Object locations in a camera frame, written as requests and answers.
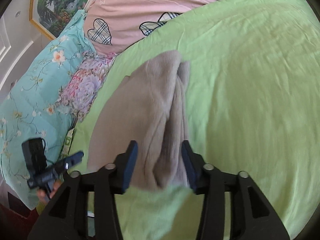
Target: silver bolt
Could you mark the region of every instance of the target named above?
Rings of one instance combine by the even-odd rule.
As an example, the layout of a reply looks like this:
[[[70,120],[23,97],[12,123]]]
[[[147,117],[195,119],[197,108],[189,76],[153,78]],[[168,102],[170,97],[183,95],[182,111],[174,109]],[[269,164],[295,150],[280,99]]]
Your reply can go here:
[[[241,172],[239,172],[239,175],[240,175],[240,177],[242,177],[242,178],[247,178],[247,177],[249,177],[249,174],[246,172],[246,171],[241,171]]]
[[[76,178],[79,175],[81,175],[81,173],[79,171],[73,171],[73,172],[70,173],[70,177],[72,177],[72,178]]]
[[[212,171],[214,169],[214,166],[207,163],[207,164],[203,165],[203,168],[207,171]]]
[[[116,165],[114,163],[108,163],[106,166],[104,166],[107,170],[113,170]]]

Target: beige sweater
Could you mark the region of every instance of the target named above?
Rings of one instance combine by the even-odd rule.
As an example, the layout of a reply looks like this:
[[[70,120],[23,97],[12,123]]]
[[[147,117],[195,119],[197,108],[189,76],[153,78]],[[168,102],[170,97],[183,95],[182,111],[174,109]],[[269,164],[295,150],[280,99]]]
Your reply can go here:
[[[94,172],[138,143],[131,185],[156,190],[188,185],[181,143],[188,139],[185,90],[189,63],[178,51],[164,52],[126,76],[94,127],[87,168]]]

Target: plaid heart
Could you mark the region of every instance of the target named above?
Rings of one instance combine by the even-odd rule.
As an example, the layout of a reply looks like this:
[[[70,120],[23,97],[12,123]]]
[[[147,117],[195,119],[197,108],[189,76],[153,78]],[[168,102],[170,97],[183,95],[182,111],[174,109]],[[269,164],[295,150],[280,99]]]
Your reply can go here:
[[[155,29],[165,25],[167,21],[179,16],[180,13],[172,13],[166,12],[162,14],[157,22],[144,22],[141,23],[139,29],[142,31],[143,35],[148,36],[150,35]]]
[[[100,44],[112,45],[108,24],[102,19],[95,19],[93,29],[88,30],[88,38]]]

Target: landscape painting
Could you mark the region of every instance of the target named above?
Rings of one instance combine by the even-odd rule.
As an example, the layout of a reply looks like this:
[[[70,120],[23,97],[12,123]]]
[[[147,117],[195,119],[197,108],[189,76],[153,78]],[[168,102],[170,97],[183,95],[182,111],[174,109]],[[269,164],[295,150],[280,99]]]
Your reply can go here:
[[[57,38],[88,0],[31,0],[30,21],[51,39]]]

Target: pink quilt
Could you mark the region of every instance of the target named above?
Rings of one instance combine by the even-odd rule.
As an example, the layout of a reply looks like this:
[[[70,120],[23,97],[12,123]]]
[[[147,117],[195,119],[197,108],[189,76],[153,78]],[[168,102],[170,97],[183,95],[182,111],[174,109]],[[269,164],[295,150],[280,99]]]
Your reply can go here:
[[[121,53],[193,8],[218,0],[95,0],[84,33],[99,54]]]

